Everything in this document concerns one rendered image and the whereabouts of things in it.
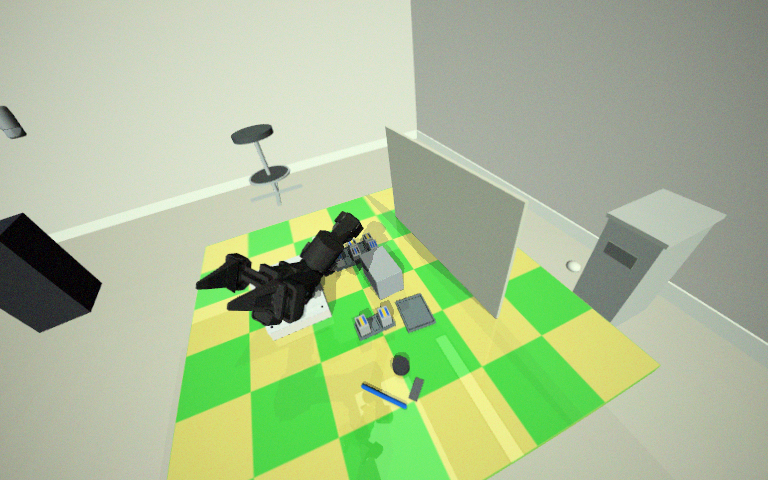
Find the blue rod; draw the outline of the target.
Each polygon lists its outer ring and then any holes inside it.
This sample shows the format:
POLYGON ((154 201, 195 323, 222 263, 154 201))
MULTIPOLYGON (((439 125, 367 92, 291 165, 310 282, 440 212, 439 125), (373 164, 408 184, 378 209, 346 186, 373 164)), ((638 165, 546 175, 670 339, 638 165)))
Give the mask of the blue rod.
POLYGON ((406 403, 400 402, 400 401, 398 401, 398 400, 396 400, 396 399, 394 399, 394 398, 392 398, 392 397, 390 397, 388 395, 385 395, 385 394, 383 394, 383 393, 381 393, 381 392, 379 392, 379 391, 377 391, 377 390, 375 390, 375 389, 373 389, 373 388, 371 388, 371 387, 369 387, 369 386, 367 386, 365 384, 362 384, 361 388, 366 390, 366 391, 368 391, 368 392, 370 392, 370 393, 372 393, 372 394, 374 394, 374 395, 376 395, 376 396, 378 396, 378 397, 380 397, 380 398, 382 398, 382 399, 384 399, 384 400, 386 400, 386 401, 388 401, 388 402, 392 402, 392 403, 394 403, 394 404, 396 404, 396 405, 398 405, 398 406, 400 406, 400 407, 402 407, 404 409, 407 408, 407 404, 406 403))

